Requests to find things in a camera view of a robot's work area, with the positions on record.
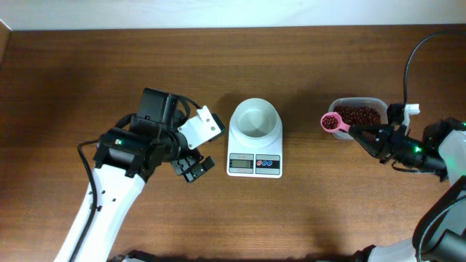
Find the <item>pink measuring scoop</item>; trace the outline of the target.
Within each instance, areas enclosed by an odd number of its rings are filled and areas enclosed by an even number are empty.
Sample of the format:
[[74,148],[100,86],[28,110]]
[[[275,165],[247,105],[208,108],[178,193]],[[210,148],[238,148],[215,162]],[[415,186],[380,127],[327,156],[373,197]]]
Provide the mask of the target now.
[[324,114],[320,120],[321,127],[329,133],[349,132],[350,125],[343,122],[342,117],[336,112]]

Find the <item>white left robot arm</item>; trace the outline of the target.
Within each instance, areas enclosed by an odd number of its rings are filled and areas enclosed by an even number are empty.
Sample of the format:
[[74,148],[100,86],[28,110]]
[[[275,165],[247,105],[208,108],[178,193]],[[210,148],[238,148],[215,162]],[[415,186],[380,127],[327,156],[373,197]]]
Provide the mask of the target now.
[[224,130],[211,113],[168,124],[128,114],[95,140],[94,165],[79,144],[89,184],[56,261],[106,261],[128,211],[155,170],[168,163],[186,182],[194,182],[215,165],[197,147]]

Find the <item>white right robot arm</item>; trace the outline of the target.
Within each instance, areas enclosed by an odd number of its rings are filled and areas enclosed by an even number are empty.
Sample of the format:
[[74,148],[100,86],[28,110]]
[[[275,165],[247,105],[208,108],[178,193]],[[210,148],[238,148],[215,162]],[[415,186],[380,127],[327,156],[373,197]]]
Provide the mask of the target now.
[[352,261],[465,260],[465,123],[448,118],[425,127],[421,140],[406,126],[354,126],[350,135],[382,164],[410,175],[435,175],[444,192],[422,216],[412,237],[388,246],[371,245]]

